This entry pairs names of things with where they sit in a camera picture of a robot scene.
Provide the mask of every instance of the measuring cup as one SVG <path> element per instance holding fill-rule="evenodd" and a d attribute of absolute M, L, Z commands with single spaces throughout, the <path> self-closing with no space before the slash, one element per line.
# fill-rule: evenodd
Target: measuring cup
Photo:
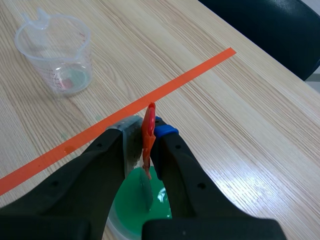
<path fill-rule="evenodd" d="M 40 8 L 37 15 L 38 20 L 22 15 L 25 24 L 15 34 L 16 48 L 55 93 L 85 89 L 92 80 L 90 30 L 72 16 L 48 15 Z"/>

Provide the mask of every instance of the orange tape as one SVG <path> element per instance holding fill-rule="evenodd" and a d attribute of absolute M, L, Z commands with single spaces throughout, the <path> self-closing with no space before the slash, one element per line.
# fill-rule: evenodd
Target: orange tape
<path fill-rule="evenodd" d="M 210 70 L 224 60 L 232 57 L 234 54 L 236 54 L 236 52 L 232 48 L 224 50 L 218 55 L 183 73 L 182 75 L 167 82 L 166 84 L 158 87 L 147 95 L 130 103 L 119 111 L 111 114 L 105 119 L 97 122 L 91 127 L 85 129 L 79 134 L 71 137 L 67 141 L 46 152 L 45 154 L 37 157 L 26 165 L 23 165 L 7 176 L 1 178 L 0 196 L 15 188 L 24 181 L 28 180 L 29 178 L 33 177 L 34 175 L 38 174 L 39 172 L 43 171 L 50 165 L 56 163 L 60 159 L 72 153 L 76 149 L 82 147 L 91 140 L 97 138 L 105 131 L 108 126 L 115 124 L 125 117 L 136 114 L 137 112 L 146 108 L 149 103 L 156 102 L 157 100 L 163 98 L 164 96 L 180 88 L 184 84 L 190 82 L 191 80 Z"/>

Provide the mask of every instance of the chair backrest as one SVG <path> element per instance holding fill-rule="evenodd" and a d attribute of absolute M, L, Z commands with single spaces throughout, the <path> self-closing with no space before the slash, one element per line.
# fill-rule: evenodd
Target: chair backrest
<path fill-rule="evenodd" d="M 302 80 L 320 65 L 320 16 L 300 0 L 199 0 Z"/>

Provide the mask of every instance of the clamp jaw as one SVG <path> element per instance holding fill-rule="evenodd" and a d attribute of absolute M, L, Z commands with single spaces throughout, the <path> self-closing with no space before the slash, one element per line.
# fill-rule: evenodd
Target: clamp jaw
<path fill-rule="evenodd" d="M 0 239 L 100 240 L 115 195 L 142 152 L 142 119 L 133 117 L 107 129 L 80 156 L 0 208 Z M 223 195 L 177 129 L 157 117 L 154 134 L 151 159 L 172 219 L 146 222 L 143 240 L 286 239 L 275 220 L 252 217 Z"/>

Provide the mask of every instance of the green spot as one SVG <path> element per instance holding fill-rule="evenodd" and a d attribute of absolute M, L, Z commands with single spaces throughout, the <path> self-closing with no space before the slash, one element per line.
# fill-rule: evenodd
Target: green spot
<path fill-rule="evenodd" d="M 115 199 L 114 207 L 117 217 L 129 232 L 141 235 L 143 224 L 151 219 L 171 219 L 171 210 L 165 186 L 157 178 L 155 168 L 150 168 L 152 179 L 150 185 L 153 203 L 146 211 L 146 199 L 140 183 L 140 168 L 135 168 L 123 181 Z"/>
<path fill-rule="evenodd" d="M 65 132 L 61 133 L 60 137 L 61 137 L 61 139 L 62 139 L 63 141 L 68 140 L 68 136 L 67 136 L 67 134 L 66 134 Z"/>
<path fill-rule="evenodd" d="M 97 120 L 98 122 L 100 122 L 102 119 L 104 118 L 100 115 L 95 116 L 95 120 Z"/>

